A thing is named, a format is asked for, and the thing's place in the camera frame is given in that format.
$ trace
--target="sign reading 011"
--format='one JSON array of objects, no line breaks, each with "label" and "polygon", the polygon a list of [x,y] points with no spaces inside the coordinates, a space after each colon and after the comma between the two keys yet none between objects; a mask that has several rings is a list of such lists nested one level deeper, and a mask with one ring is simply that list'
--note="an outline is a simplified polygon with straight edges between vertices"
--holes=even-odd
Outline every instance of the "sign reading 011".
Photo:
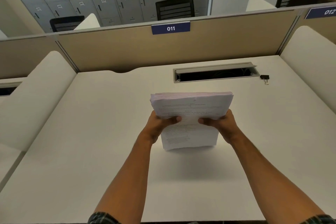
[{"label": "sign reading 011", "polygon": [[190,21],[171,24],[152,25],[153,35],[190,31]]},{"label": "sign reading 011", "polygon": [[305,19],[316,19],[336,16],[336,6],[312,8]]}]

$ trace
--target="person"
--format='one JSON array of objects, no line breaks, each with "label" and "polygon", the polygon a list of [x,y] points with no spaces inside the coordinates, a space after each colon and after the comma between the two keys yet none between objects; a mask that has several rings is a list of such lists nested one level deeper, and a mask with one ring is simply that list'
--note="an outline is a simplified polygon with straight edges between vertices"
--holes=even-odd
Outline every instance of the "person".
[{"label": "person", "polygon": [[[151,147],[162,130],[180,122],[180,116],[161,119],[153,111],[131,153],[99,201],[88,223],[139,224],[144,211]],[[228,110],[218,120],[200,118],[228,142],[245,171],[254,197],[269,224],[336,223],[303,191],[278,171],[238,128]]]}]

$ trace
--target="stack of paper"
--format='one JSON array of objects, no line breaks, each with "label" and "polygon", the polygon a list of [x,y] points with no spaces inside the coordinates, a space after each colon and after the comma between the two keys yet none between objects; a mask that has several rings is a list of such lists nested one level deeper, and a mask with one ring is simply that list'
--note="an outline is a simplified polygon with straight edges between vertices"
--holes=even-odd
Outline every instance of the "stack of paper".
[{"label": "stack of paper", "polygon": [[156,93],[150,102],[161,118],[182,116],[178,124],[168,126],[161,134],[163,148],[214,146],[218,131],[198,123],[199,118],[217,120],[228,111],[232,92]]}]

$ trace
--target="plaid sleeve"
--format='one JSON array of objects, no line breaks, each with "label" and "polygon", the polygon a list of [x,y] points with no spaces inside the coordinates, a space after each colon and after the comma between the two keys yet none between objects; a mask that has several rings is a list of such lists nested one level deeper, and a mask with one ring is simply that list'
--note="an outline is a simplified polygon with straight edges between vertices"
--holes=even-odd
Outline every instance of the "plaid sleeve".
[{"label": "plaid sleeve", "polygon": [[96,212],[92,214],[87,223],[120,224],[120,222],[113,218],[110,214],[103,212]]},{"label": "plaid sleeve", "polygon": [[301,224],[336,224],[336,221],[329,215],[316,215]]}]

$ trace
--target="binder clip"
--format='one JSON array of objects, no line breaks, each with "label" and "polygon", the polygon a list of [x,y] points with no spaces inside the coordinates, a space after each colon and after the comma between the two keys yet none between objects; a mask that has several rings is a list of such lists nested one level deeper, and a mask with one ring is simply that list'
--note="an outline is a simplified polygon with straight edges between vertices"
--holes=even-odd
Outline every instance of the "binder clip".
[{"label": "binder clip", "polygon": [[270,79],[270,76],[269,76],[269,75],[262,74],[262,75],[260,76],[260,78],[264,80],[265,85],[269,85],[269,83],[268,83],[268,80]]}]

